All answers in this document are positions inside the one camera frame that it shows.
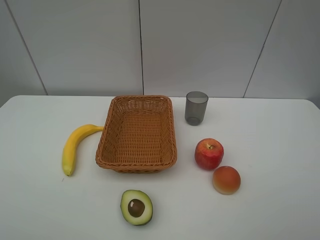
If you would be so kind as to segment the orange peach half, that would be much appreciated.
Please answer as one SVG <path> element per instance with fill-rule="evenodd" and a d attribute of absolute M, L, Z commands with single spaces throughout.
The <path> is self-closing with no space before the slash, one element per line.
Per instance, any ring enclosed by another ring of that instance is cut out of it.
<path fill-rule="evenodd" d="M 220 166 L 213 172 L 212 185 L 220 194 L 232 195 L 236 193 L 241 186 L 241 176 L 239 172 L 231 166 Z"/>

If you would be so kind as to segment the brown wicker basket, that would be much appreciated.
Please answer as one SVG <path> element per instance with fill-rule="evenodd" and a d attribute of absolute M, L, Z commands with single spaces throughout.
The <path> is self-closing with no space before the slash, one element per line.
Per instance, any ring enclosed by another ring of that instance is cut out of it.
<path fill-rule="evenodd" d="M 163 95 L 114 97 L 95 161 L 118 173 L 151 174 L 172 167 L 177 146 L 171 99 Z"/>

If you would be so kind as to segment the grey translucent plastic cup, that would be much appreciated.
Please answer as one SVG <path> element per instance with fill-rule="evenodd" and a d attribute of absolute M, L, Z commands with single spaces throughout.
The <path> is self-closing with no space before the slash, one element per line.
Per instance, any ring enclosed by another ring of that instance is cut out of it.
<path fill-rule="evenodd" d="M 191 91 L 186 95 L 184 118 L 191 126 L 200 125 L 205 117 L 209 97 L 201 91 Z"/>

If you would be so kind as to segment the red apple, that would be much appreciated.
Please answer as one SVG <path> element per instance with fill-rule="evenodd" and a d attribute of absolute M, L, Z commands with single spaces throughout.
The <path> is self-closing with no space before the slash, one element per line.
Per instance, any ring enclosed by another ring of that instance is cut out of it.
<path fill-rule="evenodd" d="M 204 170 L 214 170 L 222 162 L 224 147 L 213 138 L 202 139 L 195 147 L 194 159 Z"/>

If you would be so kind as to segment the yellow banana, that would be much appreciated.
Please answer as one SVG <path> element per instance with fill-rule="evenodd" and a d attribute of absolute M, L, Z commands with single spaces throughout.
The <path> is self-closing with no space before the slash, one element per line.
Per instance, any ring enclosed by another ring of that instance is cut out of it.
<path fill-rule="evenodd" d="M 70 177 L 75 170 L 77 147 L 80 142 L 103 129 L 103 126 L 86 124 L 78 127 L 70 134 L 62 151 L 62 170 L 66 176 Z"/>

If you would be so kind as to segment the green avocado half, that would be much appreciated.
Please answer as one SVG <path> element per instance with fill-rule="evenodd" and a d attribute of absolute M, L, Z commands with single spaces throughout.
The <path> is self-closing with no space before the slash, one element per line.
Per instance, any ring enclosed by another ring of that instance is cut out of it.
<path fill-rule="evenodd" d="M 120 201 L 123 218 L 133 226 L 143 226 L 153 217 L 153 203 L 143 191 L 129 189 L 123 192 Z"/>

